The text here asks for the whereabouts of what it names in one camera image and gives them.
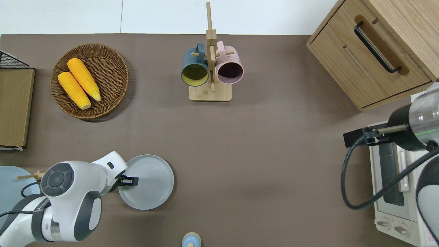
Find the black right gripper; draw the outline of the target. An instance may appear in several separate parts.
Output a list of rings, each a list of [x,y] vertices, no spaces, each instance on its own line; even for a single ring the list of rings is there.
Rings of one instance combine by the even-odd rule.
[[[357,140],[358,146],[376,146],[394,142],[408,151],[426,150],[426,145],[420,142],[409,124],[409,111],[411,104],[396,109],[389,117],[387,127],[360,128],[344,134],[345,147],[353,147]]]

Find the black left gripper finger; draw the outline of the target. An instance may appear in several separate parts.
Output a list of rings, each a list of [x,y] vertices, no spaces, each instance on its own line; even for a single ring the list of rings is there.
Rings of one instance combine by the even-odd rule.
[[[139,178],[121,175],[119,177],[119,187],[138,186]]]

